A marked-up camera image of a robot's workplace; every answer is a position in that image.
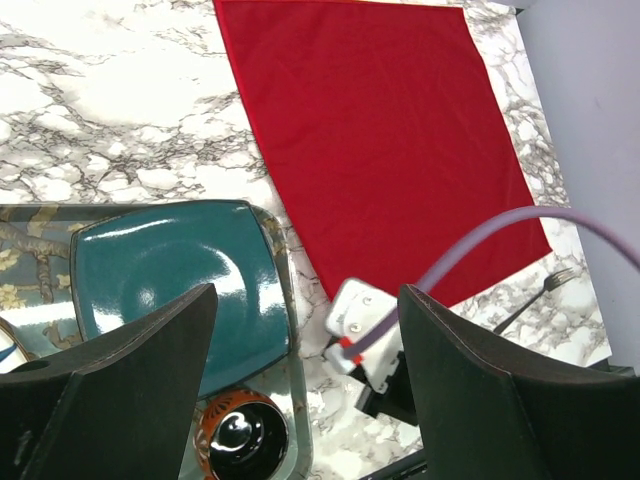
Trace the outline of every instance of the teal plate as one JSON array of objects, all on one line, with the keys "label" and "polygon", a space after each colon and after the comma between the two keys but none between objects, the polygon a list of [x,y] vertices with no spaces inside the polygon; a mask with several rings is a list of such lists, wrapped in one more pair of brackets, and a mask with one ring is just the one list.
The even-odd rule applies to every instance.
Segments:
[{"label": "teal plate", "polygon": [[278,272],[246,202],[157,205],[90,225],[71,239],[70,273],[85,340],[196,285],[214,283],[218,312],[200,397],[255,375],[289,352]]}]

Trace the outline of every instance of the brown mug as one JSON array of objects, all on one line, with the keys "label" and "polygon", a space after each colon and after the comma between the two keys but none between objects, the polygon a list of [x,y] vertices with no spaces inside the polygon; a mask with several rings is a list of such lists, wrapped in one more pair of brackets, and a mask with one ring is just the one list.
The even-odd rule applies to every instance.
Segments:
[{"label": "brown mug", "polygon": [[282,463],[288,441],[287,422],[277,405],[246,388],[215,397],[194,436],[206,480],[267,480]]}]

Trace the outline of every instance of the red cloth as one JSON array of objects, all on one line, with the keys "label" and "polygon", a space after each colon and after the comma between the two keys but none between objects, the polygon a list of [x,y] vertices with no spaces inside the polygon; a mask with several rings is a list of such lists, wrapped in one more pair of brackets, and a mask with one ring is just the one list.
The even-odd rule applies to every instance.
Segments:
[{"label": "red cloth", "polygon": [[[214,0],[258,146],[330,298],[396,295],[456,240],[532,198],[463,12]],[[455,304],[550,252],[537,220],[432,291]]]}]

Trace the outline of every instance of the white marble surface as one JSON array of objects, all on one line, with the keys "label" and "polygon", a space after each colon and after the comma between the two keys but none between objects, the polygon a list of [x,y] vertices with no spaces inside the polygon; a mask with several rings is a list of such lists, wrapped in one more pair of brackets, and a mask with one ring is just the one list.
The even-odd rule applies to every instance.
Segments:
[{"label": "white marble surface", "polygon": [[[566,194],[513,12],[464,3],[538,204]],[[0,3],[0,203],[244,198],[286,225],[313,421],[310,478],[356,479],[419,445],[417,429],[351,406],[360,385],[320,358],[328,301],[267,175],[209,0]],[[554,253],[457,307],[495,325],[557,269],[577,280],[508,330],[576,364],[609,355],[576,230],[544,221]]]}]

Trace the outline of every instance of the wall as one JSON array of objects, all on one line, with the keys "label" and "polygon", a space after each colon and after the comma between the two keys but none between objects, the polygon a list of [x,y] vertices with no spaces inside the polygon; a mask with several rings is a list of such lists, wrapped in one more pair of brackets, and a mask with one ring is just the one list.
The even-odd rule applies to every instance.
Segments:
[{"label": "wall", "polygon": [[[572,206],[640,248],[637,0],[537,0],[518,16]],[[640,367],[640,274],[581,240],[612,362]]]}]

